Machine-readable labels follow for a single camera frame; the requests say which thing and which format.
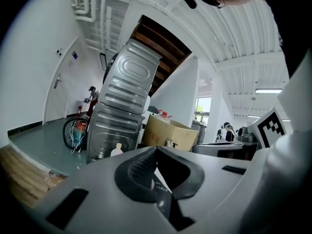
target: wooden ceiling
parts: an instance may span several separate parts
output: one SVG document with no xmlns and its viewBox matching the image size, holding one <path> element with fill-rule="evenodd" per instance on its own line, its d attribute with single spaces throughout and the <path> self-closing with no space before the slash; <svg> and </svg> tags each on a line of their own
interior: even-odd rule
<svg viewBox="0 0 312 234">
<path fill-rule="evenodd" d="M 149 96 L 152 96 L 173 71 L 192 53 L 177 37 L 152 19 L 142 16 L 131 38 L 162 56 Z"/>
</svg>

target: person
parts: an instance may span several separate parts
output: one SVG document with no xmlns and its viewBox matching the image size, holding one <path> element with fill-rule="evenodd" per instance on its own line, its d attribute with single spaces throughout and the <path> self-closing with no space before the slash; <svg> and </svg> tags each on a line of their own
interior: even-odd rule
<svg viewBox="0 0 312 234">
<path fill-rule="evenodd" d="M 234 141 L 235 132 L 234 132 L 234 129 L 233 129 L 233 127 L 231 126 L 231 124 L 228 123 L 228 122 L 225 122 L 225 123 L 223 124 L 223 126 L 224 126 L 224 129 L 225 129 L 225 131 L 226 131 L 225 140 L 228 141 L 228 142 Z"/>
<path fill-rule="evenodd" d="M 99 92 L 96 91 L 96 88 L 94 86 L 91 86 L 89 91 L 91 91 L 91 94 L 90 94 L 90 97 L 89 97 L 89 99 L 91 99 L 91 102 L 90 102 L 89 110 L 87 112 L 87 116 L 91 117 L 91 115 L 93 113 L 93 107 L 98 102 Z"/>
<path fill-rule="evenodd" d="M 219 9 L 242 5 L 251 0 L 203 0 Z M 310 0 L 264 0 L 271 8 L 285 55 L 289 77 L 296 71 L 307 50 L 311 49 Z"/>
</svg>

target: eyeglasses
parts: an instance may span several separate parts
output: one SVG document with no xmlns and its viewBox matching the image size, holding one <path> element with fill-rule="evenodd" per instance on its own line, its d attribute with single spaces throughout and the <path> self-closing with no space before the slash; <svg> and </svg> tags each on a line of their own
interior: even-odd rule
<svg viewBox="0 0 312 234">
<path fill-rule="evenodd" d="M 223 7 L 225 7 L 225 2 L 224 2 L 224 0 L 222 0 L 222 2 L 217 1 L 217 0 L 213 0 L 213 1 L 214 1 L 214 4 L 216 5 L 216 7 L 217 7 L 218 9 L 222 9 Z"/>
</svg>

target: fluorescent light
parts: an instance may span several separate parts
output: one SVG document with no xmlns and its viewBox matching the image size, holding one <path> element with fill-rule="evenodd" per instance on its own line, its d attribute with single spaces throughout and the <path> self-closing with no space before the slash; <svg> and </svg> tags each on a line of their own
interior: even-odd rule
<svg viewBox="0 0 312 234">
<path fill-rule="evenodd" d="M 260 116 L 248 115 L 249 118 L 261 118 Z"/>
<path fill-rule="evenodd" d="M 283 89 L 277 88 L 277 89 L 256 89 L 256 94 L 279 94 L 282 92 Z"/>
</svg>

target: black slot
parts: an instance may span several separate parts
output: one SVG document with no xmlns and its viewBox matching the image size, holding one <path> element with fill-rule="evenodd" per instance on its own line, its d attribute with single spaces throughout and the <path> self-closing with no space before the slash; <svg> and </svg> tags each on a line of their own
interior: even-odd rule
<svg viewBox="0 0 312 234">
<path fill-rule="evenodd" d="M 64 230 L 88 193 L 89 192 L 84 189 L 74 189 L 61 204 L 47 216 L 46 220 L 61 230 Z"/>
<path fill-rule="evenodd" d="M 234 166 L 225 166 L 222 169 L 224 171 L 228 171 L 228 172 L 235 173 L 235 174 L 241 174 L 241 175 L 244 175 L 246 172 L 246 169 L 238 168 L 238 167 L 234 167 Z"/>
</svg>

